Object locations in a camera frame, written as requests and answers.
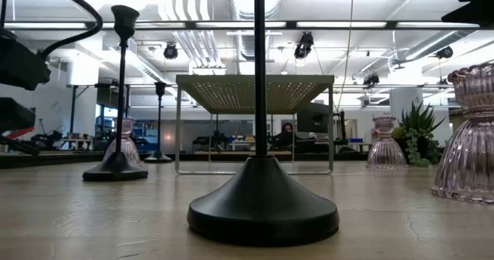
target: track light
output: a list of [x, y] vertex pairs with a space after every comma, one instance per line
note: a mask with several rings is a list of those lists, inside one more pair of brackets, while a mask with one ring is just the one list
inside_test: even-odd
[[437, 57], [438, 59], [449, 59], [452, 56], [453, 56], [453, 49], [450, 46], [435, 53], [435, 57]]
[[314, 45], [314, 38], [311, 32], [303, 32], [302, 37], [296, 45], [295, 59], [305, 59], [312, 51], [311, 47]]
[[178, 56], [177, 44], [173, 42], [167, 43], [167, 47], [164, 49], [163, 56], [165, 59], [176, 59]]
[[365, 80], [364, 80], [364, 85], [365, 86], [370, 86], [370, 85], [374, 85], [374, 84], [377, 84], [379, 83], [379, 75], [378, 74], [372, 74], [370, 76], [368, 76]]

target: fluorescent light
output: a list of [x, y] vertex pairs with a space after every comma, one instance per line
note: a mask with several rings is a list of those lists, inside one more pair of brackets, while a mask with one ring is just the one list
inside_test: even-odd
[[[129, 106], [131, 109], [157, 109], [157, 106]], [[161, 106], [164, 109], [176, 109], [177, 106]], [[202, 108], [202, 106], [181, 106], [182, 109]]]
[[[239, 28], [239, 29], [253, 29], [254, 22], [250, 21], [235, 21], [235, 22], [198, 22], [196, 24], [198, 28], [213, 29], [213, 28]], [[266, 22], [266, 28], [284, 28], [286, 22]]]
[[[227, 36], [254, 36], [254, 31], [237, 31], [237, 32], [226, 32]], [[281, 36], [283, 35], [282, 32], [266, 32], [266, 36]]]
[[[383, 28], [386, 22], [351, 22], [352, 28]], [[350, 22], [297, 22], [297, 28], [350, 28]]]
[[87, 29], [83, 22], [7, 22], [6, 29]]
[[444, 22], [399, 22], [397, 28], [478, 28], [479, 25]]
[[185, 23], [183, 22], [137, 22], [136, 29], [160, 29], [160, 28], [172, 28], [183, 29]]

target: wooden table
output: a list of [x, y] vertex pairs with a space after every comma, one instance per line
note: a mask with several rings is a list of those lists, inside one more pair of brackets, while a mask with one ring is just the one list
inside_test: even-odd
[[[294, 176], [334, 201], [340, 231], [287, 248], [224, 245], [190, 229], [192, 200], [225, 175], [177, 176], [173, 164], [144, 164], [149, 178], [87, 183], [98, 163], [0, 170], [1, 260], [492, 260], [494, 207], [431, 195], [435, 167], [373, 172], [335, 162], [333, 176]], [[185, 170], [238, 170], [243, 163], [183, 162]], [[321, 171], [327, 162], [282, 163]]]

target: clear glass vase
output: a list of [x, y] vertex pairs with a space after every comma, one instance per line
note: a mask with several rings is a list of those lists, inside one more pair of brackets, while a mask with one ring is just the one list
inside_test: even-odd
[[383, 116], [373, 118], [378, 133], [377, 142], [372, 146], [367, 158], [367, 168], [374, 170], [404, 170], [407, 161], [403, 152], [391, 134], [396, 118]]
[[[117, 126], [117, 118], [113, 118], [115, 127]], [[130, 139], [130, 133], [132, 133], [132, 128], [134, 126], [135, 120], [130, 118], [124, 118], [122, 120], [122, 147], [121, 151], [127, 156], [127, 158], [134, 164], [140, 165], [139, 152], [135, 143]], [[115, 150], [117, 149], [117, 139], [115, 138], [105, 153], [103, 160], [106, 160]]]
[[432, 193], [494, 204], [494, 74], [492, 64], [454, 71], [456, 101], [467, 120], [449, 141]]

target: black metal pole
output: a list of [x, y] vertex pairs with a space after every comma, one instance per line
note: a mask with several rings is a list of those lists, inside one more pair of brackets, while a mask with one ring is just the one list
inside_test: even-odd
[[77, 87], [72, 86], [72, 109], [70, 112], [70, 133], [74, 132], [74, 117], [76, 115], [76, 95], [77, 95]]
[[130, 85], [126, 85], [127, 93], [125, 94], [125, 118], [129, 117], [129, 104], [130, 104]]
[[161, 96], [157, 98], [157, 150], [161, 150]]
[[255, 155], [268, 154], [266, 138], [266, 31], [264, 0], [254, 0]]
[[115, 152], [120, 153], [122, 148], [122, 122], [124, 121], [124, 83], [125, 83], [125, 52], [127, 42], [120, 43], [120, 81], [118, 82], [118, 107], [117, 107], [117, 143]]
[[105, 106], [100, 105], [100, 134], [103, 136], [105, 131]]

